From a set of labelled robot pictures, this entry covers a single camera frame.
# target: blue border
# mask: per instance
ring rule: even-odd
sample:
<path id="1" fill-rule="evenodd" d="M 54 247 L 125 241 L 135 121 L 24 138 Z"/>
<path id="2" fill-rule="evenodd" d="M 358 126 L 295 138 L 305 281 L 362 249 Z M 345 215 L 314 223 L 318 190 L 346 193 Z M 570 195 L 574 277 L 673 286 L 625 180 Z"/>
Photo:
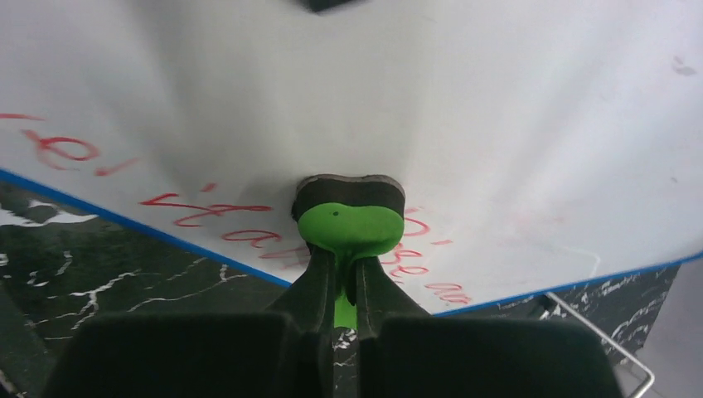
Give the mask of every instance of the blue border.
<path id="1" fill-rule="evenodd" d="M 24 189 L 27 189 L 28 191 L 32 191 L 35 193 L 38 193 L 40 195 L 43 195 L 45 197 L 48 197 L 52 200 L 59 201 L 61 203 L 65 203 L 66 205 L 73 206 L 76 208 L 79 208 L 83 211 L 88 211 L 92 214 L 95 214 L 97 216 L 100 216 L 104 218 L 105 220 L 109 220 L 115 223 L 118 223 L 122 226 L 126 226 L 128 228 L 132 228 L 133 230 L 142 232 L 146 235 L 153 236 L 159 240 L 163 240 L 167 243 L 179 246 L 183 248 L 184 250 L 190 251 L 192 253 L 195 253 L 197 255 L 202 255 L 203 257 L 208 257 L 210 259 L 219 261 L 223 264 L 227 264 L 232 268 L 239 269 L 243 272 L 246 272 L 247 274 L 251 274 L 254 276 L 258 276 L 261 279 L 267 280 L 273 284 L 277 284 L 279 286 L 283 286 L 287 288 L 290 286 L 290 282 L 287 282 L 281 278 L 276 278 L 275 276 L 271 274 L 266 274 L 264 271 L 259 271 L 258 269 L 251 268 L 248 265 L 244 265 L 240 263 L 239 261 L 235 261 L 233 259 L 230 259 L 228 257 L 225 257 L 224 255 L 218 255 L 214 251 L 210 251 L 208 249 L 203 249 L 202 247 L 198 245 L 193 245 L 190 242 L 186 242 L 182 239 L 179 239 L 175 236 L 169 235 L 165 232 L 161 232 L 159 230 L 156 230 L 152 228 L 151 226 L 147 226 L 142 224 L 141 222 L 132 220 L 130 218 L 121 216 L 119 214 L 113 213 L 112 211 L 106 210 L 103 207 L 93 205 L 91 203 L 88 203 L 87 201 L 82 201 L 81 199 L 78 199 L 77 197 L 72 197 L 71 195 L 57 191 L 56 189 L 46 187 L 44 185 L 41 185 L 40 183 L 34 182 L 27 180 L 24 177 L 20 177 L 17 174 L 13 172 L 9 172 L 3 168 L 0 168 L 0 180 L 5 180 L 7 182 L 10 182 L 12 184 L 17 185 L 18 187 L 22 187 Z"/>
<path id="2" fill-rule="evenodd" d="M 208 257 L 210 259 L 217 260 L 223 264 L 227 264 L 230 267 L 239 269 L 243 272 L 246 272 L 247 274 L 257 276 L 257 277 L 259 277 L 263 280 L 267 280 L 273 284 L 277 284 L 277 285 L 283 286 L 285 288 L 290 286 L 290 282 L 287 282 L 281 278 L 277 278 L 271 274 L 266 274 L 264 271 L 260 271 L 255 268 L 251 268 L 248 265 L 244 265 L 244 264 L 240 263 L 239 261 L 235 261 L 233 259 L 227 258 L 224 255 L 218 255 L 214 251 L 204 249 L 198 245 L 193 245 L 190 242 L 186 242 L 186 241 L 179 239 L 175 236 L 172 236 L 172 235 L 169 235 L 165 232 L 161 232 L 159 230 L 156 230 L 156 229 L 152 228 L 151 226 L 147 226 L 147 225 L 144 225 L 144 224 L 137 222 L 135 220 L 129 219 L 127 217 L 120 216 L 119 214 L 116 214 L 116 213 L 113 213 L 112 211 L 106 210 L 103 207 L 99 207 L 99 206 L 90 204 L 87 201 L 82 201 L 81 199 L 78 199 L 77 197 L 73 197 L 67 193 L 57 191 L 56 189 L 49 188 L 49 187 L 41 185 L 37 182 L 28 180 L 24 177 L 20 177 L 17 174 L 15 174 L 13 172 L 9 172 L 9 171 L 2 169 L 2 168 L 0 168 L 0 180 L 5 180 L 7 182 L 10 182 L 12 184 L 17 185 L 18 187 L 22 187 L 24 189 L 27 189 L 28 191 L 33 191 L 35 193 L 38 193 L 38 194 L 43 195 L 45 197 L 48 197 L 52 200 L 60 201 L 62 203 L 65 203 L 66 205 L 77 207 L 83 211 L 89 211 L 90 213 L 93 213 L 97 216 L 100 216 L 100 217 L 104 218 L 105 220 L 116 222 L 122 226 L 132 228 L 132 229 L 139 231 L 139 232 L 142 232 L 146 235 L 150 235 L 150 236 L 153 236 L 159 240 L 163 240 L 164 242 L 173 244 L 175 246 L 179 246 L 179 247 L 183 248 L 184 250 L 190 251 L 190 252 L 195 253 L 197 255 L 202 255 L 204 257 Z M 690 255 L 688 257 L 684 257 L 679 260 L 670 261 L 668 263 L 661 263 L 658 265 L 650 265 L 648 267 L 644 267 L 644 268 L 640 268 L 640 269 L 634 269 L 634 270 L 630 270 L 630 271 L 626 271 L 626 272 L 610 274 L 610 275 L 605 275 L 605 276 L 599 276 L 598 278 L 595 278 L 595 279 L 586 279 L 586 280 L 582 280 L 580 282 L 576 282 L 576 283 L 572 283 L 572 284 L 562 284 L 559 286 L 555 286 L 554 288 L 537 290 L 535 292 L 519 294 L 517 296 L 511 296 L 511 297 L 508 297 L 505 299 L 501 298 L 500 300 L 496 300 L 496 301 L 491 301 L 491 302 L 487 302 L 487 303 L 480 303 L 477 305 L 452 309 L 449 311 L 445 311 L 443 313 L 436 313 L 434 316 L 448 317 L 451 315 L 456 315 L 458 313 L 466 313 L 466 312 L 477 310 L 480 308 L 491 307 L 491 306 L 497 305 L 497 304 L 511 303 L 513 301 L 517 301 L 517 300 L 520 300 L 523 298 L 526 299 L 530 296 L 534 296 L 537 294 L 543 294 L 546 292 L 558 292 L 561 290 L 578 288 L 578 287 L 584 286 L 586 284 L 603 282 L 605 280 L 612 279 L 612 278 L 622 278 L 625 276 L 642 274 L 645 272 L 651 272 L 651 271 L 655 271 L 658 269 L 664 269 L 666 267 L 672 267 L 675 265 L 682 265 L 682 264 L 685 264 L 685 263 L 688 263 L 688 262 L 691 262 L 694 260 L 698 260 L 701 258 L 703 258 L 703 251 L 701 251 L 695 255 Z"/>

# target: green foam piece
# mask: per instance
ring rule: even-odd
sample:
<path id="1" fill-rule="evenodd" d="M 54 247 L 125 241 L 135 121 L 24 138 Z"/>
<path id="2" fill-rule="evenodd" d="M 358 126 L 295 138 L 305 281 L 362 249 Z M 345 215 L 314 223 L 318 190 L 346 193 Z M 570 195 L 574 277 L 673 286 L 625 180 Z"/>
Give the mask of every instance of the green foam piece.
<path id="1" fill-rule="evenodd" d="M 298 219 L 298 231 L 303 239 L 334 253 L 337 271 L 355 260 L 393 250 L 403 237 L 404 226 L 403 217 L 387 207 L 347 206 L 335 202 L 317 205 Z M 334 309 L 335 327 L 356 329 L 356 307 L 349 303 L 343 289 Z"/>

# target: red handwriting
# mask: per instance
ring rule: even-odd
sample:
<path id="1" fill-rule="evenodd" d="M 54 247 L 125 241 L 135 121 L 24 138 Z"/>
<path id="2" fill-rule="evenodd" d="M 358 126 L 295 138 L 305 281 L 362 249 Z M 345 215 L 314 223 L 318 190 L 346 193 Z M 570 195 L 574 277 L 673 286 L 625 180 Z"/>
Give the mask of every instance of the red handwriting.
<path id="1" fill-rule="evenodd" d="M 395 257 L 395 260 L 383 261 L 383 262 L 381 262 L 381 264 L 383 264 L 383 265 L 396 265 L 402 261 L 401 259 L 403 257 L 422 257 L 422 253 L 417 252 L 415 250 L 403 250 L 403 244 L 399 243 L 395 247 L 395 251 L 393 252 L 393 256 Z"/>
<path id="2" fill-rule="evenodd" d="M 233 238 L 233 235 L 239 235 L 239 234 L 259 234 L 259 236 L 254 237 L 254 238 Z M 222 236 L 222 239 L 228 240 L 230 242 L 246 242 L 247 240 L 251 240 L 250 246 L 255 247 L 256 249 L 261 249 L 263 246 L 259 246 L 259 242 L 264 241 L 264 240 L 269 240 L 273 239 L 276 242 L 280 242 L 283 238 L 281 235 L 275 233 L 275 232 L 269 232 L 269 231 L 262 231 L 262 230 L 243 230 L 243 231 L 234 231 L 234 232 L 228 232 Z"/>
<path id="3" fill-rule="evenodd" d="M 425 267 L 404 267 L 403 265 L 398 265 L 389 274 L 390 276 L 399 278 L 399 272 L 409 275 L 422 275 L 427 274 L 429 269 L 426 269 Z"/>
<path id="4" fill-rule="evenodd" d="M 405 220 L 417 224 L 418 226 L 420 226 L 420 230 L 416 231 L 416 232 L 405 233 L 405 234 L 403 234 L 403 236 L 422 236 L 422 235 L 429 232 L 429 227 L 427 226 L 427 224 L 423 223 L 422 221 L 417 221 L 414 218 L 408 218 L 408 217 L 406 217 Z"/>
<path id="5" fill-rule="evenodd" d="M 212 191 L 212 189 L 214 189 L 214 186 L 216 186 L 216 184 L 209 183 L 206 185 L 206 188 L 209 188 L 208 191 Z M 172 201 L 164 201 L 164 200 L 172 198 L 172 197 L 180 197 L 180 195 L 178 195 L 177 193 L 173 193 L 173 192 L 164 193 L 164 194 L 159 195 L 157 197 L 147 199 L 146 201 L 141 201 L 139 204 L 145 205 L 145 206 L 183 207 L 186 209 L 195 209 L 195 210 L 202 211 L 201 213 L 197 213 L 192 216 L 185 216 L 185 217 L 179 218 L 173 222 L 173 224 L 175 224 L 176 226 L 183 226 L 186 228 L 197 228 L 202 225 L 201 224 L 184 224 L 185 221 L 194 220 L 196 218 L 201 218 L 201 217 L 205 217 L 205 216 L 218 216 L 219 217 L 229 211 L 271 211 L 271 210 L 273 210 L 270 206 L 234 206 L 234 205 L 217 204 L 217 205 L 209 205 L 207 207 L 203 207 L 203 206 L 188 205 L 186 203 L 175 203 Z"/>
<path id="6" fill-rule="evenodd" d="M 413 232 L 408 232 L 403 234 L 405 237 L 412 237 L 412 236 L 422 236 L 430 232 L 430 228 L 427 224 L 424 222 L 417 220 L 415 218 L 409 218 L 407 215 L 417 213 L 420 211 L 420 208 L 418 207 L 411 207 L 409 209 L 405 209 L 405 221 L 411 222 L 416 224 L 417 226 L 420 227 L 418 231 L 413 231 Z M 453 241 L 451 240 L 438 240 L 435 242 L 430 242 L 431 245 L 435 246 L 441 246 L 441 245 L 449 245 L 452 244 Z M 381 262 L 383 265 L 395 265 L 393 269 L 389 271 L 389 275 L 391 277 L 391 280 L 395 282 L 396 284 L 405 284 L 405 282 L 402 280 L 405 276 L 414 276 L 414 275 L 424 275 L 429 273 L 429 269 L 423 267 L 423 266 L 408 266 L 408 265 L 401 265 L 400 263 L 411 259 L 411 258 L 419 258 L 422 257 L 422 253 L 415 251 L 415 250 L 407 250 L 402 243 L 399 243 L 393 251 L 393 256 L 395 257 L 394 260 L 391 261 L 384 261 Z M 438 283 L 438 284 L 426 284 L 424 285 L 425 289 L 433 290 L 434 295 L 437 296 L 440 300 L 446 301 L 448 303 L 461 303 L 461 304 L 469 304 L 471 303 L 472 299 L 468 297 L 464 292 L 463 292 L 463 287 L 460 284 L 446 284 L 446 283 Z"/>
<path id="7" fill-rule="evenodd" d="M 38 122 L 44 121 L 42 118 L 37 118 L 36 116 L 30 116 L 28 114 L 0 114 L 0 119 L 25 119 L 36 120 Z"/>
<path id="8" fill-rule="evenodd" d="M 210 192 L 210 191 L 212 191 L 212 190 L 215 189 L 215 188 L 217 188 L 217 184 L 215 184 L 214 182 L 210 182 L 209 184 L 205 185 L 205 186 L 200 190 L 200 192 Z"/>
<path id="9" fill-rule="evenodd" d="M 79 162 L 84 162 L 86 160 L 90 160 L 92 158 L 97 158 L 100 155 L 100 151 L 91 143 L 87 143 L 86 141 L 81 141 L 77 138 L 70 138 L 70 137 L 53 137 L 53 138 L 40 138 L 39 134 L 36 133 L 34 130 L 22 130 L 22 132 L 36 144 L 36 157 L 39 159 L 40 162 L 44 163 L 45 165 L 55 169 L 55 170 L 66 170 L 65 168 L 58 166 L 57 164 L 53 163 L 49 158 L 47 157 L 47 152 L 49 153 L 54 153 L 58 156 L 61 156 L 62 158 L 70 159 L 70 160 L 76 160 Z M 55 145 L 58 143 L 74 143 L 77 145 L 80 145 L 84 150 L 85 150 L 85 155 L 84 156 L 75 156 L 72 155 L 63 149 L 57 148 Z"/>
<path id="10" fill-rule="evenodd" d="M 434 295 L 439 296 L 440 300 L 449 303 L 471 303 L 471 298 L 468 297 L 462 290 L 460 284 L 426 284 L 426 289 L 435 290 Z"/>
<path id="11" fill-rule="evenodd" d="M 0 119 L 23 119 L 44 121 L 43 118 L 30 116 L 28 114 L 0 114 Z M 54 170 L 78 170 L 77 168 L 68 168 L 59 165 L 54 161 L 56 158 L 64 158 L 73 162 L 86 162 L 100 156 L 100 150 L 98 149 L 98 147 L 94 146 L 92 143 L 78 138 L 42 138 L 39 136 L 39 133 L 37 133 L 36 130 L 23 129 L 21 131 L 25 135 L 25 137 L 29 138 L 35 144 L 36 159 L 39 160 L 39 162 L 45 164 L 46 166 L 53 168 Z M 81 154 L 77 155 L 74 153 L 67 152 L 65 150 L 66 145 L 71 145 L 74 150 L 81 151 Z M 95 175 L 96 177 L 107 177 L 136 163 L 137 161 L 137 158 L 132 158 L 126 162 L 118 164 L 117 166 L 97 167 L 94 170 L 93 175 Z"/>

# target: white whiteboard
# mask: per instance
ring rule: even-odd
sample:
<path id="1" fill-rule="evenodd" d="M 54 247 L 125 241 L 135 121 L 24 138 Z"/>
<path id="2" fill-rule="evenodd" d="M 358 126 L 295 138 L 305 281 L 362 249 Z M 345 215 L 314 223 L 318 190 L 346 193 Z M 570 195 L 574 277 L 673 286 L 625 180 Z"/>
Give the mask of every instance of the white whiteboard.
<path id="1" fill-rule="evenodd" d="M 282 284 L 323 172 L 403 184 L 381 259 L 433 313 L 701 250 L 702 1 L 3 9 L 1 178 Z"/>

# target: metal handle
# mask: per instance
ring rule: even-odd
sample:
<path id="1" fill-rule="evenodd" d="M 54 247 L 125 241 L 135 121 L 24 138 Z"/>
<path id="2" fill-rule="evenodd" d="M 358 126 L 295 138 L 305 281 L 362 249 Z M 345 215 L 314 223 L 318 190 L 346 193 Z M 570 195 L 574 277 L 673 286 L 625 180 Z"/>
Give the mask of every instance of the metal handle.
<path id="1" fill-rule="evenodd" d="M 640 384 L 635 391 L 633 391 L 632 394 L 628 396 L 628 398 L 642 398 L 644 396 L 644 393 L 649 390 L 649 388 L 654 384 L 654 372 L 651 371 L 647 366 L 645 366 L 637 357 L 635 357 L 632 353 L 630 353 L 628 350 L 623 348 L 618 342 L 613 340 L 608 334 L 606 334 L 604 331 L 600 330 L 597 326 L 592 324 L 588 319 L 586 319 L 583 315 L 578 313 L 576 310 L 571 308 L 571 306 L 566 303 L 564 300 L 559 298 L 556 294 L 552 292 L 547 292 L 545 294 L 550 300 L 554 301 L 555 303 L 559 304 L 560 307 L 562 307 L 569 315 L 572 317 L 576 318 L 581 322 L 582 324 L 586 325 L 587 328 L 591 329 L 592 331 L 595 332 L 595 334 L 599 335 L 600 338 L 605 340 L 612 348 L 615 348 L 618 350 L 621 354 L 623 354 L 627 359 L 632 361 L 635 365 L 639 366 L 644 370 L 645 373 L 647 373 L 647 377 L 644 379 L 642 384 Z"/>

